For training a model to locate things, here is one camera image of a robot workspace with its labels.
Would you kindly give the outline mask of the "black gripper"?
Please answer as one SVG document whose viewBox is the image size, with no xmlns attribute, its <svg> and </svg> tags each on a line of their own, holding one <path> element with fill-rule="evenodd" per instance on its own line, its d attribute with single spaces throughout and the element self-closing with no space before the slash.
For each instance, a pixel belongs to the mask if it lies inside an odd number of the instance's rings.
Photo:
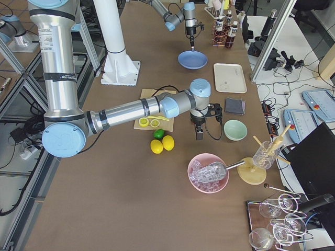
<svg viewBox="0 0 335 251">
<path fill-rule="evenodd" d="M 200 22 L 195 22 L 194 24 L 186 24 L 185 25 L 185 34 L 188 39 L 196 38 L 197 28 L 200 28 L 201 31 L 205 29 L 205 25 Z"/>
<path fill-rule="evenodd" d="M 207 108 L 203 110 L 191 110 L 196 112 L 196 115 L 190 113 L 191 122 L 194 124 L 196 140 L 202 140 L 204 136 L 204 131 L 202 129 L 202 125 L 205 123 L 205 119 L 209 117 L 215 117 L 217 122 L 219 122 L 222 127 L 222 107 L 218 103 L 210 103 Z"/>
</svg>

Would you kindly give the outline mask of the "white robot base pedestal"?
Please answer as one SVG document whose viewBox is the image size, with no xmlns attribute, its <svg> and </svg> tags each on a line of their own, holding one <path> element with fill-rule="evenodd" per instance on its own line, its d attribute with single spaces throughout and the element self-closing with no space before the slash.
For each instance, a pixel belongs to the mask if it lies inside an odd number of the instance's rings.
<svg viewBox="0 0 335 251">
<path fill-rule="evenodd" d="M 102 30 L 107 58 L 101 83 L 104 85 L 136 86 L 140 62 L 126 52 L 116 1 L 94 1 Z"/>
</svg>

